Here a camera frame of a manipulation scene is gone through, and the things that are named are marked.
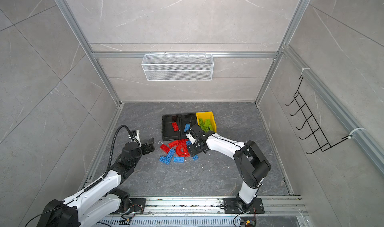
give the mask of black storage box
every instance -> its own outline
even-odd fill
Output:
[[[177,123],[178,131],[174,131],[173,122]],[[184,132],[184,129],[185,124],[189,123],[191,126],[197,124],[196,113],[163,115],[161,123],[163,141],[186,139],[187,134]]]

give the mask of gray floor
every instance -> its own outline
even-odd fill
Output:
[[[214,112],[218,134],[236,141],[255,141],[271,163],[271,171],[259,195],[288,195],[281,169],[254,103],[126,103],[117,126],[125,124],[130,130],[139,129],[143,142],[154,137],[155,151],[142,156],[134,173],[119,188],[132,196],[236,195],[242,179],[235,162],[219,152],[200,153],[198,161],[188,157],[185,163],[171,161],[170,165],[166,165],[159,162],[160,156],[165,154],[160,149],[161,144],[158,144],[162,140],[162,115],[204,111]],[[116,139],[113,161],[128,140],[126,130],[122,129]],[[96,176],[105,171],[109,152],[108,145]]]

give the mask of white wire mesh basket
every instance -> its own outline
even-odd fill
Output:
[[[141,66],[148,81],[212,80],[214,58],[205,53],[146,54]]]

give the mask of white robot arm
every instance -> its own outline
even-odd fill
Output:
[[[125,144],[116,162],[111,165],[114,142],[121,128],[127,129],[132,141]],[[251,210],[257,191],[271,169],[270,163],[258,146],[253,141],[236,142],[221,137],[213,131],[205,133],[197,124],[187,130],[187,137],[192,143],[187,147],[192,156],[201,152],[206,153],[208,150],[216,150],[235,161],[243,183],[236,200],[232,201],[234,202],[232,208],[235,207],[242,212]],[[112,212],[134,214],[135,212],[130,209],[134,205],[129,199],[129,193],[117,187],[133,173],[141,156],[153,150],[153,138],[142,145],[138,131],[131,132],[125,125],[120,126],[111,144],[106,172],[74,195],[62,201],[55,199],[49,202],[40,214],[37,227],[90,227]]]
[[[237,194],[236,204],[242,212],[249,211],[259,187],[271,169],[271,164],[256,143],[253,141],[247,143],[233,141],[213,131],[205,133],[197,124],[187,130],[187,137],[192,143],[188,146],[190,155],[194,156],[201,152],[206,153],[208,150],[216,150],[235,161],[243,179],[242,187]]]

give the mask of red plastic piece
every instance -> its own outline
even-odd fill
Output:
[[[178,140],[175,140],[175,141],[169,143],[168,145],[169,145],[170,148],[176,147],[176,146],[179,145],[179,141],[178,141]]]
[[[167,154],[168,154],[168,152],[170,151],[170,148],[168,148],[168,146],[166,146],[165,144],[162,144],[162,145],[160,146],[160,148],[161,148],[162,150],[164,150],[165,153],[167,153]]]
[[[190,154],[187,151],[187,144],[181,143],[176,147],[176,154],[180,157],[189,157]]]
[[[173,123],[172,123],[172,126],[173,126],[173,130],[174,130],[174,131],[178,131],[178,130],[179,130],[179,127],[177,126],[177,123],[176,123],[176,122],[173,122]]]

